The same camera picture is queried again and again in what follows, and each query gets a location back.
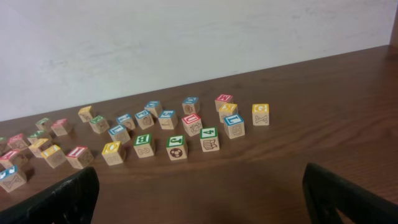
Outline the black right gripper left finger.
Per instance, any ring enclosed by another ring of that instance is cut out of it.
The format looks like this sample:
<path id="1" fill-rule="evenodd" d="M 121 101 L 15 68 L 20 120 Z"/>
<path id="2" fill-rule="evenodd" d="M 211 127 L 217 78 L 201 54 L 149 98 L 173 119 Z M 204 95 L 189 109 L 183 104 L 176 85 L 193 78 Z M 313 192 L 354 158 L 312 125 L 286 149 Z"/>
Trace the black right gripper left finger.
<path id="1" fill-rule="evenodd" d="M 91 223 L 100 183 L 86 167 L 1 212 L 1 223 Z"/>

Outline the green R block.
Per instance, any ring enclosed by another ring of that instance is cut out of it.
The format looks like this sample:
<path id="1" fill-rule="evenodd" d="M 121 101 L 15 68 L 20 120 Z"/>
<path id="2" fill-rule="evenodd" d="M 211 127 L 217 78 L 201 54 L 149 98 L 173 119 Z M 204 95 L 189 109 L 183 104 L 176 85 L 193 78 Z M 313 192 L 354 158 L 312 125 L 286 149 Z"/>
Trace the green R block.
<path id="1" fill-rule="evenodd" d="M 103 116 L 96 116 L 89 121 L 89 124 L 93 131 L 97 134 L 101 134 L 109 129 L 108 121 Z"/>

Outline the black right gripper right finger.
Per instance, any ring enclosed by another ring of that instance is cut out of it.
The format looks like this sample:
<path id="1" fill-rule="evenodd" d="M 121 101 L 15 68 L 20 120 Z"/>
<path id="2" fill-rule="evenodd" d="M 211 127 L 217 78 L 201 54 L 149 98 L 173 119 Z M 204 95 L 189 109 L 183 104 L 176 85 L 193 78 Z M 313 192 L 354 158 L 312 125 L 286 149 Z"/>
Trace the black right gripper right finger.
<path id="1" fill-rule="evenodd" d="M 397 223 L 397 205 L 332 173 L 308 163 L 302 179 L 312 223 L 341 223 L 341 212 L 354 223 Z"/>

